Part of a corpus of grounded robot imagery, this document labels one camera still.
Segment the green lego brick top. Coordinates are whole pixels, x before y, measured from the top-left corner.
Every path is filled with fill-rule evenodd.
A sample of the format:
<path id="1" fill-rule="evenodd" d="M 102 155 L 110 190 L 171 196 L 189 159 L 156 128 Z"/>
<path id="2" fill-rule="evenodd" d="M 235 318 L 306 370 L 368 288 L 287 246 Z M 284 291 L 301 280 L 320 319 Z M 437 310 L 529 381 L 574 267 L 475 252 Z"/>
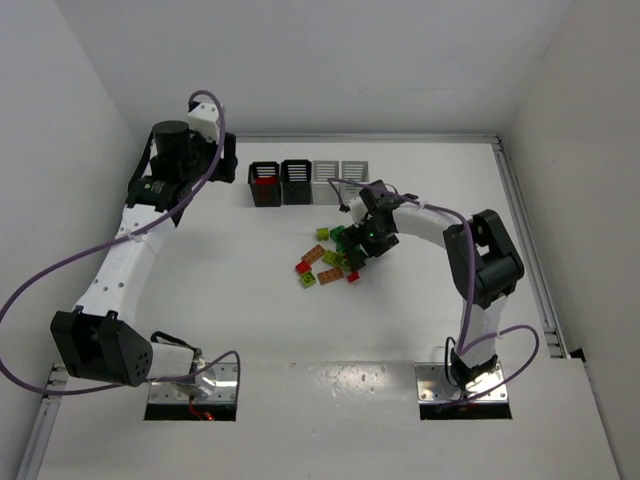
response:
<path id="1" fill-rule="evenodd" d="M 346 227 L 345 227 L 345 226 L 343 226 L 343 225 L 339 225 L 339 226 L 337 226 L 337 227 L 335 227 L 335 228 L 331 229 L 331 230 L 330 230 L 330 238 L 331 238 L 334 242 L 338 243 L 338 242 L 340 241 L 340 235 L 341 235 L 341 233 L 342 233 L 345 229 L 346 229 Z"/>

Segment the red 2x3 lego brick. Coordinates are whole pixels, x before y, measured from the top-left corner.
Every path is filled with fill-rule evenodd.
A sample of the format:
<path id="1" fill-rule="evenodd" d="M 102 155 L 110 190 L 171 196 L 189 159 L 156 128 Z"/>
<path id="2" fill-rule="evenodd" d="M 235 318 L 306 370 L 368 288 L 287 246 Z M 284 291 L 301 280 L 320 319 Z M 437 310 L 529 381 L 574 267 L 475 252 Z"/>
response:
<path id="1" fill-rule="evenodd" d="M 259 187 L 275 187 L 279 183 L 277 176 L 259 177 L 255 180 L 255 185 Z"/>

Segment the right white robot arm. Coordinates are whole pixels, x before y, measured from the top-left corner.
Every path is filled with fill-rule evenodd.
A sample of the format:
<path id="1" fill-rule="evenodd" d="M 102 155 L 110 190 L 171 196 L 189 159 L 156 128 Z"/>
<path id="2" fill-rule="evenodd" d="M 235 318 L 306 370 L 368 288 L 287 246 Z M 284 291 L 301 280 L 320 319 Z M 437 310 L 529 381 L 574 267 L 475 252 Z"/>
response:
<path id="1" fill-rule="evenodd" d="M 382 181 L 343 182 L 359 189 L 339 200 L 352 225 L 336 235 L 349 268 L 357 272 L 409 235 L 446 252 L 454 286 L 463 301 L 459 333 L 448 348 L 445 377 L 463 390 L 498 362 L 495 341 L 507 298 L 524 276 L 523 261 L 499 214 L 485 209 L 469 219 L 449 208 L 400 194 Z"/>

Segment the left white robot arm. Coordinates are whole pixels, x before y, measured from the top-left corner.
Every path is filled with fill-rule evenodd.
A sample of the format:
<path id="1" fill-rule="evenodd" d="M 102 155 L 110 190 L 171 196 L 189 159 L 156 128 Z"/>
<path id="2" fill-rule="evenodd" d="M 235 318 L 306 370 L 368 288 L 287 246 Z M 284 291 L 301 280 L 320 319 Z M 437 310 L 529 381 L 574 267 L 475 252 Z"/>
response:
<path id="1" fill-rule="evenodd" d="M 153 342 L 134 328 L 140 296 L 162 245 L 180 223 L 200 181 L 231 183 L 238 165 L 236 137 L 217 142 L 184 121 L 155 124 L 128 184 L 121 223 L 94 281 L 70 312 L 50 324 L 67 372 L 76 378 L 137 387 L 185 379 L 199 350 Z"/>

